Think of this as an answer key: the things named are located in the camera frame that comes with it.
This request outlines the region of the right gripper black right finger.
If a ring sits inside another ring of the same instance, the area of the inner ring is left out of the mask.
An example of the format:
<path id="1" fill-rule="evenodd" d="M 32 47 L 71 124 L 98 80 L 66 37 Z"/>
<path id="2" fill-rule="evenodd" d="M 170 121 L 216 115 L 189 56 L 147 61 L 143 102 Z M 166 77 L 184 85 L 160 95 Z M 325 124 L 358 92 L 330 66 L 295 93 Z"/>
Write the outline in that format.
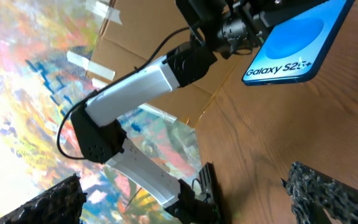
<path id="1" fill-rule="evenodd" d="M 358 190 L 298 161 L 291 164 L 288 179 L 281 180 L 292 200 L 297 224 L 358 224 Z"/>

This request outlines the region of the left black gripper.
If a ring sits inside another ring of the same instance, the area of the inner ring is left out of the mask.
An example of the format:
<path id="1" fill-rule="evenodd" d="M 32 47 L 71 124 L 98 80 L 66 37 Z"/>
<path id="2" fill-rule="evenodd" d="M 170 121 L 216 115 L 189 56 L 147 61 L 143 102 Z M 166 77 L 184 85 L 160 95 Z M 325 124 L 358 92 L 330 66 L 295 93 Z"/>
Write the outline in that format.
<path id="1" fill-rule="evenodd" d="M 217 1 L 216 52 L 225 59 L 250 55 L 272 28 L 291 18 L 290 1 Z"/>

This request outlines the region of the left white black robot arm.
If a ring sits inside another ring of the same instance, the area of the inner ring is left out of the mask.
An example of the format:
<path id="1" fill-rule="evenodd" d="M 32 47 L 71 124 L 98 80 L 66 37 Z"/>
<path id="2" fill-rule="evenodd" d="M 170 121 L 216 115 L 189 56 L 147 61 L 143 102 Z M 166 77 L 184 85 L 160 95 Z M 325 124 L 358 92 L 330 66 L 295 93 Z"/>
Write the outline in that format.
<path id="1" fill-rule="evenodd" d="M 106 86 L 70 112 L 83 158 L 119 171 L 182 223 L 224 223 L 213 165 L 200 170 L 196 196 L 119 118 L 141 109 L 194 126 L 240 58 L 294 15 L 290 1 L 114 1 L 89 65 Z"/>

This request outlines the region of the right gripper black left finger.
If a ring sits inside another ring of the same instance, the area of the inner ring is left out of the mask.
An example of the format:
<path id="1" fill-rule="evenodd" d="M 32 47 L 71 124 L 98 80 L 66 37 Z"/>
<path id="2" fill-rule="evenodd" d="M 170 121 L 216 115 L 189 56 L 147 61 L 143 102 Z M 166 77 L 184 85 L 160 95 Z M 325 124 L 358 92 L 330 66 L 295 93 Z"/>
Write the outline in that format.
<path id="1" fill-rule="evenodd" d="M 81 224 L 83 192 L 73 174 L 0 218 L 0 224 Z"/>

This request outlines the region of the blue Galaxy smartphone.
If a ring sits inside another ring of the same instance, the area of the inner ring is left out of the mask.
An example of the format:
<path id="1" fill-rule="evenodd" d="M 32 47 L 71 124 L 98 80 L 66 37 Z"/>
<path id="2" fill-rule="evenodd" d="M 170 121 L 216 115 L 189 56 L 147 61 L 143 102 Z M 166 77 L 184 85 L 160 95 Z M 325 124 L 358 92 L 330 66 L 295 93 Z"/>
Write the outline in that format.
<path id="1" fill-rule="evenodd" d="M 247 86 L 307 82 L 322 66 L 354 0 L 328 0 L 277 26 L 242 81 Z"/>

